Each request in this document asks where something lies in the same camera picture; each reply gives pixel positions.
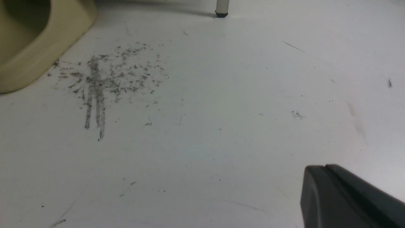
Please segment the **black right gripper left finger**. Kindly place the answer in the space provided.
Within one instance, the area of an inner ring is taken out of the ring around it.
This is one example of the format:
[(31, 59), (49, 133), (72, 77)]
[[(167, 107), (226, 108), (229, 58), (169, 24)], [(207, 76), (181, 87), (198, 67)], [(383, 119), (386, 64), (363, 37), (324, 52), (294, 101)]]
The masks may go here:
[(301, 192), (306, 228), (382, 228), (376, 208), (324, 166), (307, 166)]

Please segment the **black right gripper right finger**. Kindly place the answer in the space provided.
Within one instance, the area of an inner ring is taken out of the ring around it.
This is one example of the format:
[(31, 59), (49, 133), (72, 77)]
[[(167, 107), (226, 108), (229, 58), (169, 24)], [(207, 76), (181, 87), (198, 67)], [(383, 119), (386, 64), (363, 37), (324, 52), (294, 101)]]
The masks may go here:
[(339, 165), (325, 167), (338, 180), (360, 215), (381, 228), (404, 227), (404, 202)]

